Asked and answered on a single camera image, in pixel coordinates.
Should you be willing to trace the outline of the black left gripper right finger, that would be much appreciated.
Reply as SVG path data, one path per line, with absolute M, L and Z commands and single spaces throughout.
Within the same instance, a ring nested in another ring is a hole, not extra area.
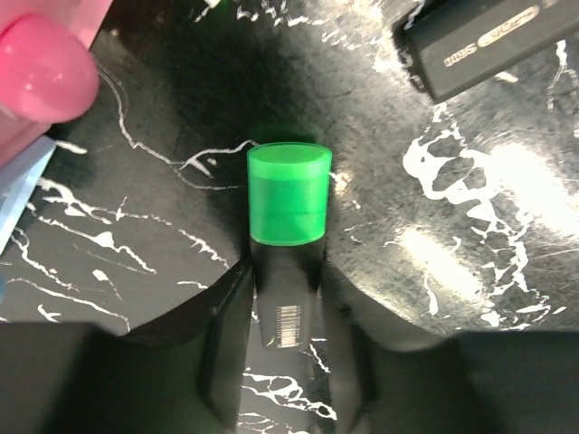
M 575 433 L 578 335 L 467 331 L 404 320 L 337 268 L 321 275 L 340 433 Z

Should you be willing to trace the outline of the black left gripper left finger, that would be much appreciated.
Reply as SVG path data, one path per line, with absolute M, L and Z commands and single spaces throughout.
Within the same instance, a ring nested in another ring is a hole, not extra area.
M 251 263 L 126 335 L 88 323 L 1 327 L 4 433 L 232 433 Z

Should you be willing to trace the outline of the green capped black highlighter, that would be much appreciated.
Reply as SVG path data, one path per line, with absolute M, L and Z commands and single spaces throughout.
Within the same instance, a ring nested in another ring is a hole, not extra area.
M 249 234 L 261 343 L 308 346 L 326 248 L 330 149 L 278 142 L 247 154 Z

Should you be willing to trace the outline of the light blue bin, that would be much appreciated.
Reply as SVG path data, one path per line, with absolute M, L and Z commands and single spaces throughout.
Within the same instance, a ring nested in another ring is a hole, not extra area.
M 4 251 L 55 148 L 54 140 L 41 136 L 1 168 L 1 251 Z

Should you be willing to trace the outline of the pink bin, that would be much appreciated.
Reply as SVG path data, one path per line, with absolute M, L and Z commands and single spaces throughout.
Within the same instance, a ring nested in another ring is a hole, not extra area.
M 90 47 L 111 0 L 1 0 L 1 163 L 82 116 L 99 78 Z

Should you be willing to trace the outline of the blue capped black marker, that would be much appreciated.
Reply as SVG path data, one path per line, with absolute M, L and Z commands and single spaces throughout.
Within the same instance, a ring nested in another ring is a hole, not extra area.
M 441 103 L 577 31 L 576 1 L 426 1 L 396 24 L 394 40 Z

